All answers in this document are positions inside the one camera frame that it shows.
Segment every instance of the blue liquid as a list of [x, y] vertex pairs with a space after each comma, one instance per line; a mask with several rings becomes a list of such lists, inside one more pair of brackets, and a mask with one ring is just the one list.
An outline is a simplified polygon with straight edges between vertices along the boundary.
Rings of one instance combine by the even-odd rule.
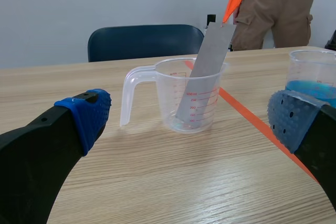
[[321, 101], [329, 102], [331, 106], [336, 108], [336, 88], [332, 85], [314, 81], [290, 81], [286, 85], [286, 90], [310, 95]]

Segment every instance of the plastic beaker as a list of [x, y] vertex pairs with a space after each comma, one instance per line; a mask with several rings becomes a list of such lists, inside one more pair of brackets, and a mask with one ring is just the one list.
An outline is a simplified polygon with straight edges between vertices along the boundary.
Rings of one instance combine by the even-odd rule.
[[[209, 128], [214, 120], [220, 77], [227, 64], [224, 63], [221, 71], [212, 76], [190, 78], [190, 66], [194, 62], [195, 58], [168, 59], [153, 66], [131, 70], [126, 75], [122, 91], [120, 126], [130, 120], [135, 86], [140, 82], [155, 81], [161, 116], [166, 126], [180, 133], [196, 133]], [[186, 92], [190, 81], [193, 87], [194, 84], [203, 86], [197, 90], [204, 92]], [[182, 98], [187, 98], [187, 102], [183, 103], [183, 108], [179, 108]], [[178, 110], [185, 113], [183, 120], [176, 115]]]
[[290, 53], [286, 90], [308, 94], [336, 107], [336, 53], [297, 50]]

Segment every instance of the measuring cup handle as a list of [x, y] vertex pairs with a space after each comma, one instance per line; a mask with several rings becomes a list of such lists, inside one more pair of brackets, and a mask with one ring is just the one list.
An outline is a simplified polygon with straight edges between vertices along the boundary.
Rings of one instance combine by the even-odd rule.
[[155, 66], [132, 69], [124, 80], [121, 100], [120, 127], [129, 123], [135, 86], [144, 81], [156, 81]]

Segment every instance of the table surface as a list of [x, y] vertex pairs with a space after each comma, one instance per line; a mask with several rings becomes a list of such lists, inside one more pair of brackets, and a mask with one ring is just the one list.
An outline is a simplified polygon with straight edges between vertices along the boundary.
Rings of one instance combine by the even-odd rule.
[[[267, 122], [293, 48], [230, 52], [221, 86]], [[123, 80], [163, 58], [0, 70], [0, 132], [91, 88], [113, 99], [104, 133], [66, 179], [49, 224], [336, 223], [321, 187], [219, 98], [206, 132], [182, 135], [160, 119], [154, 83], [137, 86], [119, 127]]]

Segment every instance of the white wall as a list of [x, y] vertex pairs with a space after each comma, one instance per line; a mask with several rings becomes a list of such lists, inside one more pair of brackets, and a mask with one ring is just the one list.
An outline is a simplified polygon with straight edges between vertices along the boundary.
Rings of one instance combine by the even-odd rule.
[[87, 61], [101, 27], [190, 24], [222, 16], [228, 0], [0, 0], [0, 68]]
[[325, 47], [336, 30], [336, 0], [314, 0], [309, 45]]

